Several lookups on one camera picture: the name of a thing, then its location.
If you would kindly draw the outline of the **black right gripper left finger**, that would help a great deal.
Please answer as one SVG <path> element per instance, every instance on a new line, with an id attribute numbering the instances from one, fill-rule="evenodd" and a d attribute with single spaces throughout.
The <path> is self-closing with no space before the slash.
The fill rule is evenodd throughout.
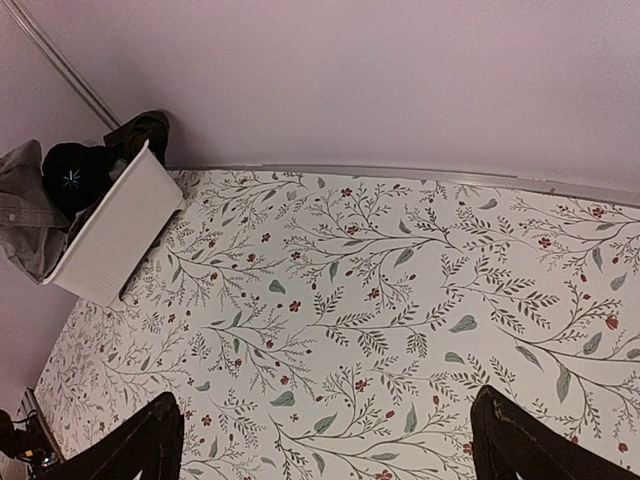
<path id="1" fill-rule="evenodd" d="M 163 392 L 87 450 L 58 465 L 50 479 L 177 479 L 185 421 Z"/>

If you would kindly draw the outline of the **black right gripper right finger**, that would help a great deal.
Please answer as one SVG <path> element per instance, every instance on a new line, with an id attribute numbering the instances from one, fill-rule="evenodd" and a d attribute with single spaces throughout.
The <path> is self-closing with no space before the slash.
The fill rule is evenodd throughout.
<path id="1" fill-rule="evenodd" d="M 478 479 L 637 479 L 526 413 L 490 385 L 471 406 L 472 456 Z"/>

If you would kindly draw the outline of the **grey button-up shirt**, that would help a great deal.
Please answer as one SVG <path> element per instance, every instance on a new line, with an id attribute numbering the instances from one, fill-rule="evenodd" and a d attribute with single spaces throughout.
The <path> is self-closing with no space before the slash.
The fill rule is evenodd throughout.
<path id="1" fill-rule="evenodd" d="M 1 158 L 1 249 L 35 283 L 56 267 L 70 223 L 47 196 L 40 143 L 29 140 Z"/>

